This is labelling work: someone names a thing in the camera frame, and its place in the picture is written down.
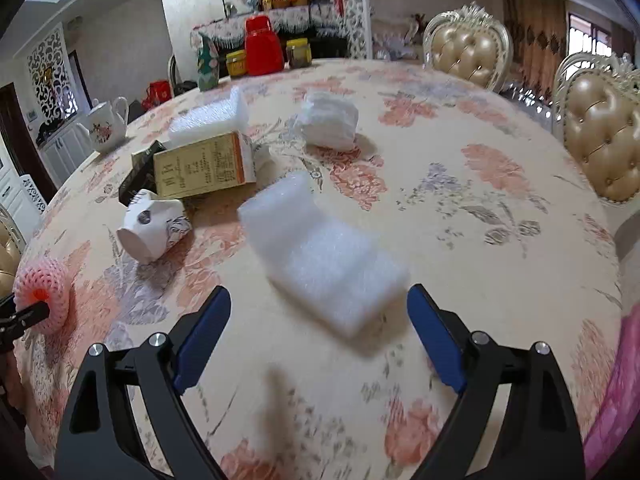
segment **round table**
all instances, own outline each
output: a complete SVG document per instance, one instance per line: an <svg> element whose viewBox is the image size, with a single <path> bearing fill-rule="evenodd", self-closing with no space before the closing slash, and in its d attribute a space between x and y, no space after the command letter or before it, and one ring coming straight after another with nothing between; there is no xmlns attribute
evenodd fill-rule
<svg viewBox="0 0 640 480"><path fill-rule="evenodd" d="M140 266L114 236L130 154L233 85L244 89L248 133L255 147L270 146L270 161L255 185L185 200L194 232ZM357 105L356 149L305 147L296 137L292 116L310 91ZM49 454L91 343L128 348L169 332L222 284L231 319L183 401L229 478L409 478L456 397L434 374L403 302L358 337L338 338L274 290L238 223L242 202L297 170L310 173L323 210L372 234L470 330L520 348L547 341L583 434L593 423L620 329L615 250L584 175L510 102L418 66L326 60L194 90L139 118L128 136L65 182L21 263L46 254L73 276L62 331L17 347L28 421ZM501 388L474 467L490 454L506 398ZM152 465L167 471L139 391L132 404Z"/></svg>

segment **cardboard box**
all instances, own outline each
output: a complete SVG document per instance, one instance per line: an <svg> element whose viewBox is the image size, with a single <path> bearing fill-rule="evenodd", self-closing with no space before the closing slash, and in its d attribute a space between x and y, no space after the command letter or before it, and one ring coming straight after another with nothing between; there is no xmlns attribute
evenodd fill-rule
<svg viewBox="0 0 640 480"><path fill-rule="evenodd" d="M251 142L231 132L154 155L160 198L184 198L255 182Z"/></svg>

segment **glass jar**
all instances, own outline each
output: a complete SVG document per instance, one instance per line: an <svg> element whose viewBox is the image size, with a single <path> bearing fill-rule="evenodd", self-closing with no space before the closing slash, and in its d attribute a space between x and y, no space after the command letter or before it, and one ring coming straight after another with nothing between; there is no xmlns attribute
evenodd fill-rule
<svg viewBox="0 0 640 480"><path fill-rule="evenodd" d="M287 60L289 68L311 66L311 46L306 38L287 41Z"/></svg>
<svg viewBox="0 0 640 480"><path fill-rule="evenodd" d="M226 55L226 70L231 78L246 74L246 51L236 50Z"/></svg>

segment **green vase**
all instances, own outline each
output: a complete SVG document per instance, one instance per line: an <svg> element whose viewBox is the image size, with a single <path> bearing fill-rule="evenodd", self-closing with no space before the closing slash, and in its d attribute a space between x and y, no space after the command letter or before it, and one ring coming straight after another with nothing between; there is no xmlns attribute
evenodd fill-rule
<svg viewBox="0 0 640 480"><path fill-rule="evenodd" d="M206 92L218 86L220 80L220 65L218 51L209 36L199 33L202 37L202 47L198 49L198 88Z"/></svg>

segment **pink fabric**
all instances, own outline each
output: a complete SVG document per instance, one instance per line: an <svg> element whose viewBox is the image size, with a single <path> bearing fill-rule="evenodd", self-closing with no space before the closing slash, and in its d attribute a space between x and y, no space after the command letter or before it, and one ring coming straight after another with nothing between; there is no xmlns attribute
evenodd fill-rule
<svg viewBox="0 0 640 480"><path fill-rule="evenodd" d="M640 303L622 320L618 354L600 412L584 441L591 479L622 442L640 410Z"/></svg>
<svg viewBox="0 0 640 480"><path fill-rule="evenodd" d="M69 275L65 264L41 258L18 271L14 280L15 307L22 310L38 301L49 305L49 317L33 327L41 334L62 328L69 310Z"/></svg>

